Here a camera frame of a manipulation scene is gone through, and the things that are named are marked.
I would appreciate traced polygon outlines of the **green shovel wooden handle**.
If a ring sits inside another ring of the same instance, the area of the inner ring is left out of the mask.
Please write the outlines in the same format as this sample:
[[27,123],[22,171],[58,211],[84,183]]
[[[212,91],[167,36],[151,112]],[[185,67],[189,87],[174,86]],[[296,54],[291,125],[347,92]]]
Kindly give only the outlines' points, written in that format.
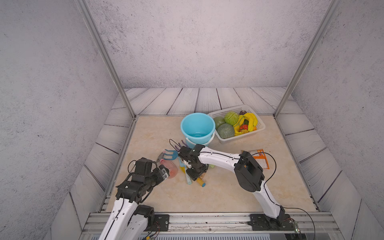
[[208,169],[210,168],[214,168],[215,166],[214,165],[206,165],[206,167],[204,168],[204,170],[201,172],[201,174],[199,175],[199,178],[200,179],[203,179],[205,174],[207,173]]

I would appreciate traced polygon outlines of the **left aluminium frame post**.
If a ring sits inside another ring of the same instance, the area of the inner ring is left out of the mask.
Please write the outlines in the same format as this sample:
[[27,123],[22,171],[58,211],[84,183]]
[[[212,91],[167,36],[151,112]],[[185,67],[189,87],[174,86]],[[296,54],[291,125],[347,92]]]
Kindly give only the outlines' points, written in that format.
[[77,6],[78,6],[78,8],[80,10],[80,13],[83,16],[85,24],[86,24],[86,26],[87,26],[90,34],[91,34],[91,37],[93,38],[93,40],[94,40],[94,42],[96,44],[96,47],[97,47],[97,49],[98,49],[98,51],[99,51],[99,53],[100,53],[100,55],[101,55],[101,57],[103,59],[103,62],[106,65],[106,67],[108,69],[108,72],[109,72],[109,74],[110,74],[110,76],[111,76],[111,78],[112,78],[112,80],[113,80],[113,82],[114,82],[118,92],[119,92],[119,95],[122,98],[122,101],[123,101],[125,107],[128,110],[128,113],[130,114],[130,116],[133,119],[135,119],[136,118],[136,114],[135,114],[135,112],[134,112],[134,110],[133,110],[133,108],[132,108],[132,106],[130,104],[130,101],[129,101],[127,95],[126,95],[126,92],[125,92],[125,90],[124,90],[124,88],[122,86],[122,83],[120,81],[118,73],[117,73],[117,71],[116,71],[116,69],[115,69],[115,67],[114,67],[114,65],[112,63],[112,60],[111,60],[111,58],[110,58],[110,56],[108,54],[108,51],[107,51],[107,49],[106,49],[106,47],[105,47],[105,45],[103,43],[101,35],[100,35],[100,33],[99,33],[98,29],[97,29],[97,26],[96,26],[95,21],[94,21],[92,15],[91,15],[91,12],[90,12],[90,10],[89,10],[89,8],[87,6],[86,1],[84,1],[84,0],[76,0],[75,2],[76,2]]

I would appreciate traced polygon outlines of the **light blue plastic bucket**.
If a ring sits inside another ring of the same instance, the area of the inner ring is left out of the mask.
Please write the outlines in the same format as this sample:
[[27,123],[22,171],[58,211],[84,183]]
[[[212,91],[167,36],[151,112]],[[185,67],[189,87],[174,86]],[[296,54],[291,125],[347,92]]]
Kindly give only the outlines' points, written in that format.
[[216,124],[212,117],[203,113],[189,114],[181,122],[181,131],[190,148],[200,144],[208,146],[215,137]]

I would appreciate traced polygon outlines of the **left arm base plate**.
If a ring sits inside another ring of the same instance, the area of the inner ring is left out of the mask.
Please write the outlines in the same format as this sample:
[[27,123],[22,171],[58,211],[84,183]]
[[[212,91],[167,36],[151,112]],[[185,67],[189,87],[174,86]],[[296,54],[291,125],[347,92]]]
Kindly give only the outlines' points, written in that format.
[[145,231],[167,232],[169,230],[170,215],[154,214],[147,217],[148,224]]

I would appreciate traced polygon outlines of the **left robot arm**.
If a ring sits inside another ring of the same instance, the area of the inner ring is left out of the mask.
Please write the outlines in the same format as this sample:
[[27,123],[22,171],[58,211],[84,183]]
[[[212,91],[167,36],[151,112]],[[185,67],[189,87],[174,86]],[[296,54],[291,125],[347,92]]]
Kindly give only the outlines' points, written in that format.
[[153,207],[143,205],[154,187],[170,176],[157,162],[141,158],[117,186],[116,200],[100,240],[138,240],[144,232],[158,231]]

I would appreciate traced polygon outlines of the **orange seed packet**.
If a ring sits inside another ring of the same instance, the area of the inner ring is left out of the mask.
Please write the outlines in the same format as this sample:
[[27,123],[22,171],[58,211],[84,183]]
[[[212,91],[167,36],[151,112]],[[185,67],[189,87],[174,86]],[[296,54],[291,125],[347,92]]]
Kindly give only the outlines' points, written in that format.
[[264,154],[264,150],[252,150],[250,151],[250,154],[253,156],[253,158],[257,161],[257,163],[263,168],[263,169],[270,169],[269,163],[267,160],[267,155]]

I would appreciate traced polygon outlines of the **aluminium frame post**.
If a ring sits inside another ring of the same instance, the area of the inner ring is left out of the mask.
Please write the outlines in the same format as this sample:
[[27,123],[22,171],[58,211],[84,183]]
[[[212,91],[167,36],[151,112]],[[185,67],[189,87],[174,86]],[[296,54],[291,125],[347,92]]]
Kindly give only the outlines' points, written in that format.
[[325,35],[329,25],[331,24],[339,6],[342,1],[340,0],[332,0],[330,2],[330,5],[318,27],[316,30],[300,64],[298,65],[297,70],[295,71],[292,79],[290,80],[285,93],[282,96],[282,99],[273,114],[275,120],[278,118],[278,116],[282,113],[282,110],[284,109],[286,102],[289,99],[289,96],[292,94],[293,90],[295,89],[296,85],[298,84],[300,78],[302,77],[303,73],[305,72],[306,67],[308,66],[309,62],[311,61],[314,53],[316,52],[316,49],[318,45],[320,44],[323,36]]
[[118,92],[119,92],[119,95],[122,98],[122,101],[123,101],[125,107],[128,110],[128,113],[130,114],[130,116],[133,119],[135,119],[136,118],[136,114],[135,114],[135,112],[134,112],[134,110],[133,110],[133,108],[132,108],[132,106],[130,104],[130,101],[129,101],[127,95],[126,95],[126,92],[125,92],[125,90],[124,90],[124,88],[122,86],[122,83],[120,81],[118,73],[117,73],[117,71],[116,71],[116,69],[115,69],[115,67],[114,67],[114,65],[112,63],[112,60],[111,60],[111,58],[110,58],[110,56],[108,54],[108,51],[107,51],[107,49],[106,49],[106,47],[105,47],[105,45],[103,43],[101,35],[100,35],[100,33],[99,33],[98,29],[97,29],[97,26],[96,26],[95,21],[94,21],[92,15],[91,15],[91,12],[90,12],[90,10],[89,10],[89,8],[87,6],[86,1],[84,1],[84,0],[76,0],[75,2],[76,2],[77,6],[78,6],[78,8],[80,10],[80,13],[83,16],[85,24],[86,24],[86,26],[87,26],[90,34],[91,34],[91,37],[93,38],[93,40],[94,40],[94,42],[96,44],[96,47],[97,47],[97,49],[98,49],[98,51],[99,51],[99,53],[100,53],[100,55],[101,55],[101,57],[103,59],[103,62],[106,65],[106,67],[108,69],[108,72],[109,72],[109,74],[110,74],[110,76],[111,76],[111,78],[112,78],[112,80],[113,80],[113,82],[114,82]]

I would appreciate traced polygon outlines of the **pink spray bottle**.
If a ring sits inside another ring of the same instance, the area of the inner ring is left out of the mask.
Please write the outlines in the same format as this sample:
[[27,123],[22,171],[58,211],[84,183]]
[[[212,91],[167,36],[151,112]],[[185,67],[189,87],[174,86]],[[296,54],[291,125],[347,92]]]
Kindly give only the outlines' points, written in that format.
[[160,166],[164,166],[169,170],[169,179],[174,178],[178,173],[177,166],[173,163],[173,160],[168,160],[165,158],[166,152],[163,151],[157,159],[157,163],[160,164]]

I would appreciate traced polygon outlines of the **light blue fork white handle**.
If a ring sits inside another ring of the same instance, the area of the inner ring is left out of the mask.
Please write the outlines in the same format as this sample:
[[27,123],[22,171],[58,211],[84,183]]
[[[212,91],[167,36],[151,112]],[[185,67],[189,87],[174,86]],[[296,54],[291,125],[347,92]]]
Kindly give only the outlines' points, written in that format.
[[185,174],[185,177],[186,177],[188,185],[191,185],[192,184],[192,180],[189,177],[189,175],[186,173],[186,170],[188,169],[188,167],[184,164],[184,162],[181,160],[181,158],[179,158],[179,165],[180,165],[180,169]]

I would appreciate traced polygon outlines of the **right aluminium frame post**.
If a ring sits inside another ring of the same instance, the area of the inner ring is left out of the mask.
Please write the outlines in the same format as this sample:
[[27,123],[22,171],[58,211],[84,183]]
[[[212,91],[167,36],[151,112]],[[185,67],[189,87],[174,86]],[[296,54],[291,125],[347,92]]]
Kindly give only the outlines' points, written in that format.
[[330,2],[330,5],[318,27],[316,30],[300,64],[298,65],[297,70],[295,71],[292,79],[290,80],[285,93],[282,96],[282,99],[273,114],[275,120],[278,118],[278,116],[282,113],[282,110],[284,109],[286,102],[289,99],[289,96],[292,94],[293,90],[295,89],[296,85],[298,84],[300,78],[302,77],[303,73],[305,72],[306,67],[308,66],[309,62],[311,61],[314,53],[316,52],[316,49],[318,45],[320,44],[323,36],[325,35],[329,25],[331,24],[339,6],[342,1],[340,0],[332,0]]

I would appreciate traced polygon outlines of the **teal fork yellow handle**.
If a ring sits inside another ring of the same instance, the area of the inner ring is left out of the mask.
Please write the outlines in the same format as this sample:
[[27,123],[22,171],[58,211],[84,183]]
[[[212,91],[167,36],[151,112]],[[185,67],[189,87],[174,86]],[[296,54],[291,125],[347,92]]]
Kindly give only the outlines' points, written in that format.
[[163,159],[169,161],[174,161],[179,157],[179,152],[176,150],[164,150],[163,154]]

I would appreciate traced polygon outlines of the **round green melon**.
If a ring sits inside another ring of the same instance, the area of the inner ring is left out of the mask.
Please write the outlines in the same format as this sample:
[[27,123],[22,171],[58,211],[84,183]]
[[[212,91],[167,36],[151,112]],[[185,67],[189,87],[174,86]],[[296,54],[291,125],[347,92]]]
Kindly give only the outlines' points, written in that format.
[[222,139],[228,139],[235,136],[235,129],[232,125],[224,123],[217,128],[217,132]]

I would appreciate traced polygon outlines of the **green cabbage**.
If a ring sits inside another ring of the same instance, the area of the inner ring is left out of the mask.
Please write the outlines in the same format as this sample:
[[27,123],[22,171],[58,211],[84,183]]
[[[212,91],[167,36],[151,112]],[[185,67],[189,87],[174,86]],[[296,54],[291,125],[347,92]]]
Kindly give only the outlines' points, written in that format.
[[234,126],[239,120],[239,115],[233,111],[230,111],[226,113],[224,120],[227,124]]

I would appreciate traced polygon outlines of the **yellow banana bunch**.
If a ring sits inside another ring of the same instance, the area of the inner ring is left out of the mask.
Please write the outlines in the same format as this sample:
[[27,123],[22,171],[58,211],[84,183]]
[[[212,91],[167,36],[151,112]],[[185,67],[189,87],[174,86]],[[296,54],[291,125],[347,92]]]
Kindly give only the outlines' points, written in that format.
[[235,136],[247,134],[247,133],[240,133],[239,132],[239,128],[240,128],[241,125],[243,125],[243,124],[249,125],[248,126],[248,130],[249,130],[249,133],[250,133],[250,132],[254,132],[254,131],[256,131],[258,129],[258,127],[257,127],[258,123],[259,123],[259,121],[258,121],[258,119],[257,119],[255,114],[245,113],[244,115],[239,115],[239,120],[234,125]]

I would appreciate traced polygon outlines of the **aluminium front rail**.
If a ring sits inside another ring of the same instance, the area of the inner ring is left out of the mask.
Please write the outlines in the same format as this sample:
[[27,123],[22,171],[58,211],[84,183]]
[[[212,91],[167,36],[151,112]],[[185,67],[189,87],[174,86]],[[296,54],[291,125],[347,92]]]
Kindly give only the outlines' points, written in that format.
[[[111,213],[90,214],[82,240],[99,237]],[[328,212],[290,212],[295,231],[253,231],[251,214],[261,213],[155,213],[170,215],[167,232],[144,232],[138,240],[352,240]]]

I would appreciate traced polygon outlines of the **green apple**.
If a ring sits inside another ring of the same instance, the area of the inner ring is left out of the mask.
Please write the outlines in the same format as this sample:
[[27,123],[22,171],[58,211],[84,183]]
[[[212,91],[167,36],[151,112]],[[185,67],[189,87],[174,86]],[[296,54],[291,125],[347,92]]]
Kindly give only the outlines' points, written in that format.
[[214,122],[215,122],[215,125],[216,125],[216,129],[218,129],[219,126],[221,126],[222,124],[225,124],[226,121],[223,117],[221,116],[217,116],[214,118]]

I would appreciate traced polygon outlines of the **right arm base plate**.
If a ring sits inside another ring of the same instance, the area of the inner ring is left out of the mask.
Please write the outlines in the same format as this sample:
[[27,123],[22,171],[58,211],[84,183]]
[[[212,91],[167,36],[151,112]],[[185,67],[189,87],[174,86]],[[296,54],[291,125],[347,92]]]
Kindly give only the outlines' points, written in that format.
[[285,214],[277,219],[264,214],[251,214],[247,222],[253,231],[295,231],[296,227],[290,215]]

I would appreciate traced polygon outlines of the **yellow shovel blue-tipped handle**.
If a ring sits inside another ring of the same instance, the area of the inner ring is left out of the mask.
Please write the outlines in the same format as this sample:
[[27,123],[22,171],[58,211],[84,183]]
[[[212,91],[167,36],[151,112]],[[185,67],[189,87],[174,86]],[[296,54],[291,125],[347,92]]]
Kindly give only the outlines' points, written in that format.
[[197,178],[195,182],[198,183],[201,187],[204,187],[206,185],[206,183],[200,178]]

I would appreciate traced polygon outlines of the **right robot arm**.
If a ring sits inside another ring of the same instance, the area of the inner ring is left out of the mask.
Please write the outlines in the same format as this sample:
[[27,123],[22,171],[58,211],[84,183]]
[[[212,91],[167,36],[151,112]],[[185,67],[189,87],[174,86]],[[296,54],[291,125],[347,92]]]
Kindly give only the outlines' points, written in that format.
[[283,226],[285,210],[278,204],[269,190],[263,168],[249,152],[230,154],[213,150],[204,145],[195,145],[192,149],[181,147],[178,150],[178,155],[188,167],[187,175],[194,181],[207,172],[209,165],[234,173],[240,187],[253,193],[258,200],[267,223],[274,228]]

